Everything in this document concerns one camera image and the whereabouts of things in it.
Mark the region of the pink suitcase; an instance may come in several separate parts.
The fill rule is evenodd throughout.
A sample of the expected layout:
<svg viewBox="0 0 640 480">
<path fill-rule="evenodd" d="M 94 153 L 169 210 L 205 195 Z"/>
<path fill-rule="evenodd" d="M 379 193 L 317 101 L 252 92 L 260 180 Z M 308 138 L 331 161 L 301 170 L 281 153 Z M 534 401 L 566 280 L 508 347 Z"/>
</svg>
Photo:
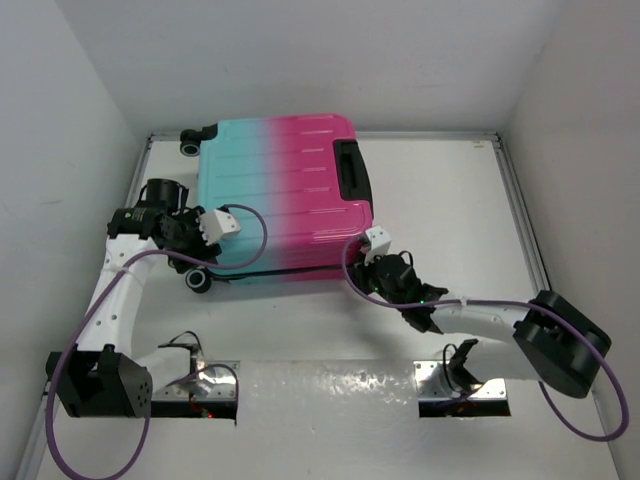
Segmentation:
<svg viewBox="0 0 640 480">
<path fill-rule="evenodd" d="M 219 242 L 225 270 L 193 267 L 212 283 L 334 280 L 345 243 L 373 224 L 369 177 L 352 122 L 338 114 L 222 120 L 180 134 L 199 160 L 197 205 L 228 205 L 241 230 Z"/>
</svg>

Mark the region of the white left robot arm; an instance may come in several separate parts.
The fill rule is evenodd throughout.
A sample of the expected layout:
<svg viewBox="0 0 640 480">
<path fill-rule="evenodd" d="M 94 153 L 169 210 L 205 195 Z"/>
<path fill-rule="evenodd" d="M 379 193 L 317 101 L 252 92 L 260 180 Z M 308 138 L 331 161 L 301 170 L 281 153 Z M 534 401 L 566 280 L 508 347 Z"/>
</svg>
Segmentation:
<svg viewBox="0 0 640 480">
<path fill-rule="evenodd" d="M 108 223 L 104 263 L 85 318 L 69 346 L 51 353 L 46 364 L 51 391 L 69 416 L 213 417 L 215 407 L 194 374 L 200 340 L 173 339 L 132 357 L 137 312 L 160 257 L 196 292 L 211 285 L 204 265 L 220 249 L 204 240 L 204 211 L 187 207 L 187 198 L 182 184 L 151 179 L 136 204 L 116 210 Z"/>
</svg>

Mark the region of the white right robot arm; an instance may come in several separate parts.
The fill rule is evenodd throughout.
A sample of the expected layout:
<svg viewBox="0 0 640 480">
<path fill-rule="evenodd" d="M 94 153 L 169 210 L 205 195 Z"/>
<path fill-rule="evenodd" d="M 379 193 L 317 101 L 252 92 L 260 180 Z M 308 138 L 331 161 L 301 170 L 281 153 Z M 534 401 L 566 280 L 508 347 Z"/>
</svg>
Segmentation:
<svg viewBox="0 0 640 480">
<path fill-rule="evenodd" d="M 398 311 L 418 332 L 466 335 L 443 369 L 448 389 L 461 395 L 504 378 L 581 399 L 612 346 L 608 334 L 550 290 L 529 302 L 464 300 L 423 282 L 400 254 L 360 254 L 343 271 L 356 294 Z"/>
</svg>

